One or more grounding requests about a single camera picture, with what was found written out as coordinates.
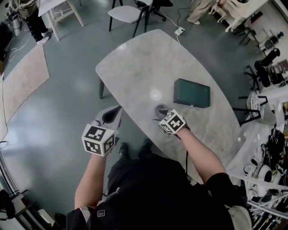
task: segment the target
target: gray floor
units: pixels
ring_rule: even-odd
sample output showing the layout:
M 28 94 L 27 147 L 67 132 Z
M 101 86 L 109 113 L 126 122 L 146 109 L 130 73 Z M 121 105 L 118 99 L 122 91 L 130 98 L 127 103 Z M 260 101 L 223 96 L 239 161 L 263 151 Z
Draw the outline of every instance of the gray floor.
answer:
M 178 8 L 188 7 L 189 1 L 173 3 L 174 7 L 162 10 L 176 22 Z M 111 1 L 87 0 L 82 7 L 78 6 L 86 24 L 84 28 L 73 15 L 59 23 L 62 39 L 57 42 L 53 36 L 44 45 L 50 79 L 29 97 L 8 124 L 5 140 L 9 144 L 1 150 L 7 167 L 17 187 L 29 189 L 29 196 L 51 215 L 66 214 L 73 209 L 74 193 L 89 160 L 81 142 L 85 125 L 101 109 L 117 104 L 107 91 L 105 99 L 98 99 L 95 66 L 131 38 L 134 25 L 114 20 L 109 33 L 110 8 Z M 244 106 L 238 96 L 247 95 L 251 86 L 242 72 L 247 64 L 260 59 L 261 54 L 253 43 L 239 46 L 240 38 L 225 33 L 225 27 L 216 23 L 213 16 L 207 15 L 201 19 L 200 26 L 193 26 L 186 22 L 187 14 L 188 10 L 181 11 L 179 24 L 187 33 L 179 37 L 181 44 L 209 71 L 232 106 Z M 143 23 L 138 34 L 144 30 Z M 176 38 L 176 27 L 169 20 L 162 22 L 152 15 L 148 30 L 153 29 L 161 29 Z M 21 47 L 28 36 L 17 38 L 14 45 Z M 35 45 L 31 37 L 15 58 L 6 63 L 6 77 Z M 130 144 L 135 154 L 145 136 L 124 114 L 119 137 L 121 142 Z M 111 166 L 118 159 L 118 149 L 116 146 L 108 156 L 105 184 Z

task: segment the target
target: hand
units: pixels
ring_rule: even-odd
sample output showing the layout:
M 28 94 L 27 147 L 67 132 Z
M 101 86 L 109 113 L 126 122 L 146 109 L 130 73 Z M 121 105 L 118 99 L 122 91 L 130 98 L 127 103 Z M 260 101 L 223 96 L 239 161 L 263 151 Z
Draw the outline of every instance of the hand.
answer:
M 225 5 L 226 1 L 227 0 L 220 0 L 218 3 L 219 8 L 222 8 Z

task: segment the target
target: white marble table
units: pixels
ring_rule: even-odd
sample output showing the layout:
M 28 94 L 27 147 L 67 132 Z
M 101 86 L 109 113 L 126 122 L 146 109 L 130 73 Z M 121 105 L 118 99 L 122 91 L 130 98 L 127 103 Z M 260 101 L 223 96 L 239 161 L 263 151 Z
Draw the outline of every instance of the white marble table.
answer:
M 184 168 L 186 150 L 180 140 L 165 134 L 152 121 L 158 104 L 182 114 L 191 131 L 225 166 L 235 156 L 240 126 L 226 97 L 200 62 L 163 31 L 150 31 L 122 44 L 97 65 L 96 72 L 142 131 Z M 210 86 L 211 106 L 201 109 L 173 103 L 174 82 L 178 78 Z M 201 181 L 192 162 L 188 163 L 188 174 Z
M 54 14 L 53 14 L 53 8 L 55 6 L 58 6 L 60 5 L 61 3 L 67 1 L 71 7 L 71 11 L 69 11 L 68 13 L 61 13 L 61 16 L 58 17 L 56 20 L 54 19 Z M 57 39 L 57 41 L 59 41 L 59 36 L 58 36 L 58 33 L 56 31 L 56 28 L 55 28 L 55 23 L 59 22 L 60 20 L 62 20 L 63 18 L 67 17 L 68 15 L 74 13 L 78 19 L 78 21 L 80 22 L 81 26 L 84 27 L 84 23 L 78 13 L 78 11 L 76 10 L 74 4 L 70 1 L 70 0 L 41 0 L 40 1 L 40 6 L 39 6 L 39 13 L 38 13 L 38 16 L 40 17 L 41 15 L 47 13 L 47 17 L 48 17 L 48 20 L 51 24 L 51 27 L 53 29 L 53 32 L 54 32 L 54 35 Z

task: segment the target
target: forearm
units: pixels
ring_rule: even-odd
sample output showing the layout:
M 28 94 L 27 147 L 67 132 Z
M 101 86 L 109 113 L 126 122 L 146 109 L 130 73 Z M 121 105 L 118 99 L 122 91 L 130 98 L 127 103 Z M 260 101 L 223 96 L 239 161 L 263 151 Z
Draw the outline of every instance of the forearm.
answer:
M 218 156 L 199 141 L 190 130 L 182 128 L 178 131 L 177 135 L 181 138 L 189 153 L 189 157 L 192 159 L 192 162 L 204 183 L 217 173 L 226 173 Z
M 96 207 L 102 198 L 106 158 L 92 154 L 75 194 L 75 209 Z

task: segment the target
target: power outlet extension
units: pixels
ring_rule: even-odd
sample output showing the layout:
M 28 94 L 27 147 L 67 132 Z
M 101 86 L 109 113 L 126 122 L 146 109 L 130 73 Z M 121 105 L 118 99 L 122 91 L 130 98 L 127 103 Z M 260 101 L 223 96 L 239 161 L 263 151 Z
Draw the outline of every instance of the power outlet extension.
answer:
M 175 34 L 176 35 L 180 35 L 184 32 L 185 30 L 182 28 L 182 27 L 179 27 L 176 31 L 175 31 Z

